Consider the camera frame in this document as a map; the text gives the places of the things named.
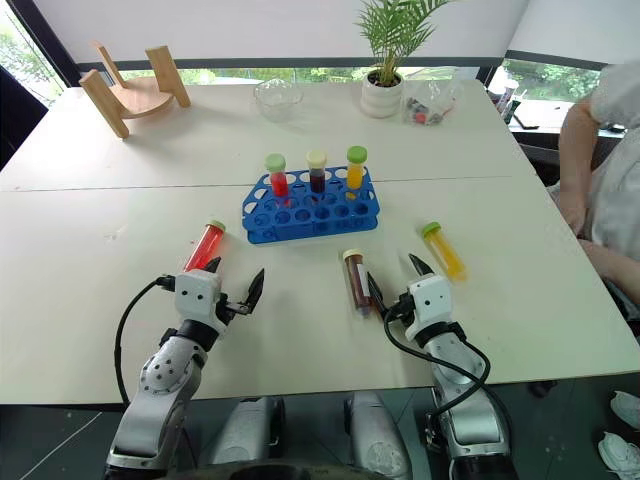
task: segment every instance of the green leaves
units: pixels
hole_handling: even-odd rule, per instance
[[[356,25],[369,40],[374,57],[383,64],[380,83],[393,83],[398,62],[415,52],[435,27],[427,22],[452,0],[365,0]]]

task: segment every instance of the white shirt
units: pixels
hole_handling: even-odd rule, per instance
[[[627,134],[593,172],[585,235],[640,261],[640,61],[602,70],[591,115]]]

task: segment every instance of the floor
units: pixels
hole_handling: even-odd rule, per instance
[[[524,384],[499,386],[496,390],[514,423],[514,463],[520,480],[613,480],[615,477],[606,471],[595,448],[603,430],[636,443],[640,440],[638,433],[618,420],[608,407],[613,390],[640,395],[638,374],[563,380],[544,399],[534,398]],[[445,465],[438,457],[428,460],[419,438],[416,420],[432,407],[429,389],[379,393],[407,444],[414,478],[446,479]],[[285,397],[287,458],[349,462],[349,438],[343,427],[344,398],[342,393]],[[236,400],[192,402],[187,430],[201,463],[235,404]],[[119,413],[93,410],[1,407],[0,478],[101,478],[120,417]],[[178,465],[188,467],[184,448],[179,449],[178,456]]]

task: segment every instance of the yellow liquid test tube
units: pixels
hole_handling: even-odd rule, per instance
[[[364,177],[364,162],[367,161],[367,149],[364,147],[350,147],[347,150],[347,188],[350,190],[359,190],[362,187],[362,178]],[[356,196],[353,193],[347,193],[347,198],[353,200]]]
[[[451,280],[461,282],[467,279],[467,267],[442,233],[438,222],[426,225],[422,229],[422,238]]]

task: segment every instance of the wooden stand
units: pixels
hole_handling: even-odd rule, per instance
[[[123,118],[150,115],[166,107],[173,97],[181,107],[191,105],[176,64],[166,46],[146,50],[155,77],[140,77],[127,81],[120,75],[107,49],[98,43],[95,43],[95,47],[116,84],[108,87],[100,73],[94,69],[82,77],[80,85],[118,137],[129,136],[129,129],[122,121]]]

